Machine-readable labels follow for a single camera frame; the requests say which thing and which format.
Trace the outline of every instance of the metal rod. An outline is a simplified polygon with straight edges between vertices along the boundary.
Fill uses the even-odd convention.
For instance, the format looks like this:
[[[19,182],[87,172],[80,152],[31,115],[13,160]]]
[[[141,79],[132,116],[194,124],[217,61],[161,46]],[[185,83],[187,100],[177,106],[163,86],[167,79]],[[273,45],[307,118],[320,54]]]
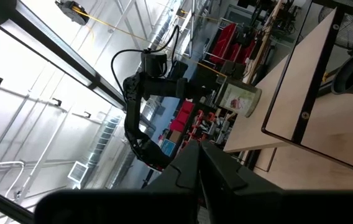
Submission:
[[[120,11],[120,13],[121,13],[121,16],[123,16],[124,13],[127,13],[127,12],[125,12],[124,7],[122,6],[120,0],[116,0],[116,4],[117,4],[117,7],[119,8],[119,11]],[[139,45],[139,43],[138,43],[138,40],[136,39],[136,37],[133,36],[133,35],[134,35],[134,31],[132,30],[132,26],[131,26],[131,24],[130,24],[130,22],[129,22],[129,20],[128,20],[128,16],[125,16],[124,22],[126,23],[128,32],[129,32],[130,34],[132,34],[131,38],[132,38],[132,41],[134,41],[135,48],[136,48],[136,49],[141,49],[141,47],[140,47],[140,45]]]
[[[19,113],[21,112],[23,106],[25,105],[27,99],[29,98],[29,94],[27,94],[25,96],[25,98],[23,99],[22,103],[19,105],[18,109],[16,110],[14,116],[11,118],[11,120],[9,121],[8,125],[6,126],[5,130],[2,132],[1,136],[0,136],[0,144],[2,143],[2,140],[4,140],[5,135],[8,133],[9,129],[11,128],[11,126],[14,124],[14,121],[16,120],[16,118],[19,116]]]
[[[41,153],[39,160],[37,161],[36,165],[34,166],[32,172],[30,172],[27,180],[24,182],[22,189],[21,189],[21,196],[16,200],[18,203],[21,203],[23,201],[23,199],[26,197],[27,191],[30,189],[30,187],[32,185],[32,181],[39,174],[39,172],[36,172],[36,170],[40,170],[40,168],[43,166],[43,164],[45,162],[43,158],[48,156],[48,153],[50,152],[49,149],[51,149],[53,146],[53,140],[58,137],[58,135],[60,133],[59,130],[61,130],[62,127],[64,126],[67,117],[69,117],[69,115],[71,115],[72,109],[73,109],[73,106],[68,110],[67,114],[63,118],[63,121],[58,125],[55,132],[52,134],[47,146],[45,147],[45,149]]]
[[[207,60],[204,60],[204,59],[203,59],[203,61],[204,61],[204,62],[207,62],[207,63],[210,63],[211,65],[216,65],[216,64],[214,64],[214,63],[212,63],[212,62],[209,62],[209,61],[207,61]]]
[[[195,19],[196,19],[196,0],[191,1],[191,22],[190,22],[190,41],[189,41],[189,57],[193,53],[193,33],[195,32]]]
[[[62,165],[68,165],[68,164],[74,164],[76,161],[66,161],[66,162],[47,162],[43,165],[43,168],[48,168],[48,167],[55,167],[55,166],[62,166]],[[27,162],[25,162],[25,169],[24,171],[27,170],[31,170],[34,167],[34,164],[28,164]],[[15,170],[15,168],[13,167],[0,167],[0,173],[4,172],[4,171],[12,171]]]
[[[149,22],[150,22],[150,26],[153,29],[153,22],[152,22],[152,16],[150,15],[150,11],[149,11],[149,7],[147,7],[147,2],[145,0],[145,8],[146,8],[146,12],[147,12],[147,17],[149,18]]]
[[[46,87],[48,86],[49,82],[50,82],[51,79],[53,78],[54,74],[55,74],[55,72],[54,72],[54,73],[52,74],[52,76],[50,77],[50,79],[49,79],[49,81],[47,82],[47,84],[45,85],[44,89],[46,89]],[[38,102],[39,102],[39,99],[37,98],[37,99],[35,100],[35,102],[34,102],[32,108],[30,109],[29,113],[27,114],[27,116],[26,116],[25,119],[23,120],[21,126],[20,126],[19,129],[17,130],[17,132],[16,132],[15,136],[13,137],[12,141],[9,143],[9,145],[8,145],[8,147],[7,147],[6,151],[5,151],[5,153],[2,155],[0,161],[2,161],[2,160],[5,158],[5,156],[6,156],[7,152],[8,152],[8,150],[11,148],[11,146],[12,146],[13,142],[15,141],[16,137],[19,135],[19,133],[21,132],[22,128],[25,126],[27,120],[30,118],[30,116],[31,116],[31,114],[32,114],[32,112],[33,112],[33,110],[34,110],[34,108],[35,108],[35,106],[37,105]],[[49,104],[49,102],[47,101],[46,104],[45,104],[45,106],[44,106],[44,108],[43,108],[42,111],[40,112],[39,117],[36,119],[36,121],[35,121],[35,123],[33,124],[32,128],[29,130],[29,133],[27,134],[27,136],[26,136],[26,138],[24,139],[23,143],[21,144],[21,146],[20,146],[20,147],[18,148],[18,150],[16,151],[13,160],[16,160],[16,158],[17,158],[17,156],[19,155],[19,153],[20,153],[20,151],[21,151],[21,149],[22,149],[24,143],[26,142],[27,138],[30,136],[30,133],[32,132],[34,126],[37,124],[38,120],[40,119],[42,113],[44,112],[44,110],[45,110],[45,108],[47,107],[48,104]],[[11,170],[8,170],[8,171],[1,177],[0,184],[1,184],[2,180],[4,180],[5,176],[7,176],[7,175],[10,173],[10,171],[11,171]]]
[[[213,54],[208,53],[208,52],[204,52],[204,54],[208,54],[208,55],[210,55],[210,56],[213,56],[213,57],[216,57],[216,58],[219,58],[219,59],[222,59],[222,60],[226,60],[226,59],[224,59],[224,58],[222,58],[222,57],[219,57],[219,56],[217,56],[217,55],[213,55]]]
[[[142,27],[142,30],[144,32],[145,39],[148,39],[147,34],[146,34],[146,30],[145,30],[145,26],[144,26],[144,22],[142,20],[142,16],[140,15],[140,11],[139,11],[137,2],[135,2],[134,5],[135,5],[135,9],[137,10],[137,15],[138,15],[138,18],[139,18],[140,26]]]
[[[7,165],[7,164],[19,164],[21,165],[21,171],[19,172],[19,174],[17,175],[15,181],[11,184],[11,186],[8,188],[7,192],[5,193],[5,197],[7,198],[8,193],[11,191],[11,189],[14,187],[14,185],[16,184],[17,180],[19,180],[19,178],[21,177],[24,167],[25,167],[25,163],[21,162],[21,161],[11,161],[11,162],[0,162],[0,165]]]
[[[122,13],[122,15],[121,15],[121,17],[119,18],[119,20],[117,21],[116,25],[114,25],[115,27],[119,27],[120,23],[121,23],[122,21],[124,21],[124,19],[125,19],[125,18],[127,17],[127,15],[128,15],[128,12],[129,12],[130,9],[132,8],[132,4],[133,4],[135,1],[136,1],[136,0],[131,0],[131,1],[128,3],[126,9],[124,10],[124,13]],[[115,32],[115,30],[113,29],[113,31],[110,33],[108,39],[106,40],[106,43],[105,43],[104,46],[107,46],[107,45],[110,43],[111,37],[113,36],[114,32]],[[99,59],[101,58],[101,56],[102,56],[102,54],[103,54],[103,52],[104,52],[105,50],[106,50],[106,47],[103,47],[101,53],[99,53],[98,58],[96,59],[96,61],[95,61],[95,63],[94,63],[94,67],[95,67],[95,65],[99,62]]]

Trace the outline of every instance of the wire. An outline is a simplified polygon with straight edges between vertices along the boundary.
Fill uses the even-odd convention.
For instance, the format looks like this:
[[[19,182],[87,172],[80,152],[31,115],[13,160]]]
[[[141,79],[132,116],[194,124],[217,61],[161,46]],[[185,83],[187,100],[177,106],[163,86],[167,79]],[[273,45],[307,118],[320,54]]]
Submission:
[[[159,2],[156,2],[156,4],[159,4],[159,5],[161,5],[161,6],[164,6],[164,7],[166,7],[166,8],[169,8],[169,9],[173,10],[170,6],[163,5],[163,4],[159,3]]]
[[[174,30],[172,31],[172,34],[171,34],[170,38],[168,39],[167,43],[165,43],[165,45],[164,45],[163,47],[161,47],[160,49],[158,49],[158,50],[151,50],[151,51],[149,51],[149,52],[150,52],[150,53],[157,53],[157,52],[160,52],[160,51],[164,50],[164,49],[167,47],[167,45],[170,44],[170,42],[171,42],[172,38],[174,37],[175,33],[176,33],[176,41],[178,41],[178,37],[179,37],[179,36],[178,36],[178,35],[179,35],[179,26],[175,26],[175,28],[174,28]],[[173,49],[173,53],[175,53],[175,47],[176,47],[176,46],[177,46],[177,43],[175,42],[174,49]],[[125,94],[124,94],[124,91],[123,91],[123,89],[121,88],[121,84],[120,84],[120,82],[119,82],[119,79],[117,78],[116,73],[115,73],[115,71],[114,71],[114,60],[116,59],[116,57],[117,57],[119,54],[124,53],[124,52],[140,52],[140,53],[144,53],[145,51],[144,51],[144,50],[137,50],[137,49],[125,49],[125,50],[120,50],[119,52],[117,52],[117,53],[113,56],[113,58],[112,58],[112,60],[111,60],[111,62],[110,62],[110,69],[111,69],[111,71],[112,71],[112,73],[113,73],[113,77],[114,77],[114,79],[116,80],[116,83],[117,83],[118,87],[120,88],[120,91],[121,91],[121,94],[122,94],[122,96],[123,96],[123,98],[124,98],[124,101],[127,101],[126,96],[125,96]],[[164,71],[164,73],[163,73],[162,75],[164,76],[166,72],[167,72],[167,64],[166,64],[165,71]]]
[[[124,95],[124,91],[123,91],[122,88],[121,88],[120,82],[119,82],[119,80],[117,79],[117,76],[116,76],[116,73],[114,72],[114,67],[113,67],[114,59],[116,59],[116,57],[117,57],[119,54],[124,53],[124,52],[143,52],[143,50],[137,50],[137,49],[125,49],[125,50],[120,50],[119,52],[117,52],[117,53],[113,56],[113,58],[112,58],[112,60],[111,60],[111,62],[110,62],[110,69],[112,70],[113,77],[114,77],[114,79],[116,80],[116,83],[117,83],[117,85],[118,85],[119,88],[120,88],[120,91],[121,91],[121,94],[122,94],[124,100],[127,101],[127,100],[126,100],[126,96]]]
[[[89,32],[92,34],[92,43],[94,44],[94,41],[95,41],[94,32],[92,31],[92,28],[90,28],[88,25],[85,25],[85,26],[88,28]]]
[[[88,15],[88,14],[85,14],[85,13],[79,11],[79,10],[75,10],[74,8],[73,8],[73,10],[74,10],[75,12],[77,12],[77,13],[83,15],[83,16],[89,17],[89,18],[91,18],[91,19],[93,19],[93,20],[95,20],[95,21],[97,21],[97,22],[100,22],[100,23],[102,23],[102,24],[104,24],[104,25],[107,25],[107,26],[109,26],[109,27],[112,27],[113,29],[116,29],[116,30],[121,31],[121,32],[123,32],[123,33],[125,33],[125,34],[128,34],[128,35],[130,35],[130,36],[132,36],[132,37],[138,38],[138,39],[140,39],[140,40],[143,40],[143,41],[146,41],[146,42],[152,44],[151,41],[148,41],[148,40],[146,40],[146,39],[144,39],[144,38],[141,38],[141,37],[139,37],[139,36],[136,36],[136,35],[134,35],[134,34],[130,34],[130,33],[128,33],[128,32],[125,31],[125,30],[119,29],[119,28],[117,28],[117,27],[115,27],[115,26],[112,26],[112,25],[108,24],[107,22],[103,22],[103,21],[101,21],[101,20],[99,20],[99,19],[97,19],[97,18],[95,18],[95,17],[93,17],[93,16],[90,16],[90,15]],[[196,62],[195,60],[193,60],[193,59],[191,59],[191,58],[189,58],[189,57],[186,57],[186,56],[184,56],[183,54],[178,54],[178,53],[176,53],[176,54],[177,54],[177,55],[180,55],[181,57],[183,57],[183,58],[185,58],[185,59],[187,59],[187,60],[189,60],[189,61],[191,61],[191,62],[193,62],[193,63],[195,63],[195,64],[197,64],[197,65],[200,65],[200,66],[202,66],[202,67],[204,67],[204,68],[207,68],[208,70],[210,70],[210,71],[212,71],[212,72],[214,72],[214,73],[217,73],[217,74],[220,75],[220,76],[226,77],[225,74],[223,74],[223,73],[221,73],[221,72],[219,72],[219,71],[217,71],[217,70],[215,70],[215,69],[213,69],[213,68],[211,68],[211,67],[209,67],[209,66],[207,66],[207,65],[204,65],[204,64],[202,64],[202,63],[200,63],[200,62]]]
[[[175,29],[177,30],[177,32],[176,32],[176,38],[175,38],[174,48],[172,49],[172,53],[171,53],[171,64],[172,64],[172,66],[174,65],[175,49],[177,48],[178,39],[179,39],[179,26],[177,25],[177,26],[175,27]]]
[[[169,38],[168,41],[164,44],[164,46],[162,46],[162,47],[161,47],[160,49],[158,49],[158,50],[153,50],[153,51],[151,51],[151,52],[152,52],[152,53],[157,53],[157,52],[160,52],[160,51],[164,50],[164,49],[170,44],[170,42],[171,42],[171,40],[172,40],[172,37],[174,37],[176,31],[178,31],[178,33],[179,33],[179,26],[178,26],[178,25],[175,26],[174,30],[172,31],[172,34],[171,34],[170,38]]]

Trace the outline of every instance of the wooden table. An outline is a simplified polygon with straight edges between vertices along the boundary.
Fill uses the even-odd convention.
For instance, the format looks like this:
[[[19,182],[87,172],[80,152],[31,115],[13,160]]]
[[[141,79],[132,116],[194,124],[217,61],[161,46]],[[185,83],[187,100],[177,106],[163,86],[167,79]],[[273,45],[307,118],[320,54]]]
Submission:
[[[297,45],[270,116],[267,130],[291,139],[309,83],[319,60],[335,11]],[[279,81],[283,59],[258,85],[261,99],[246,118],[239,115],[224,151],[238,152],[278,147],[287,143],[261,132],[261,126]],[[302,144],[353,165],[353,95],[328,94],[314,104]]]

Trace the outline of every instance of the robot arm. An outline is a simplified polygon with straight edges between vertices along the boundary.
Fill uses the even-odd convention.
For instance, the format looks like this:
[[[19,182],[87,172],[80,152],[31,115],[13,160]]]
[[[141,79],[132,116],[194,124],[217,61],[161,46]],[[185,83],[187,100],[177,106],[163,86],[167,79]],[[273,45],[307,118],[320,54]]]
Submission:
[[[168,96],[180,99],[193,98],[203,95],[201,88],[195,88],[187,79],[180,78],[177,81],[159,78],[148,72],[137,72],[124,80],[123,89],[127,104],[127,113],[124,128],[126,138],[137,158],[156,170],[163,170],[172,161],[165,155],[160,147],[150,140],[148,135],[139,130],[140,102],[148,100],[150,95]]]

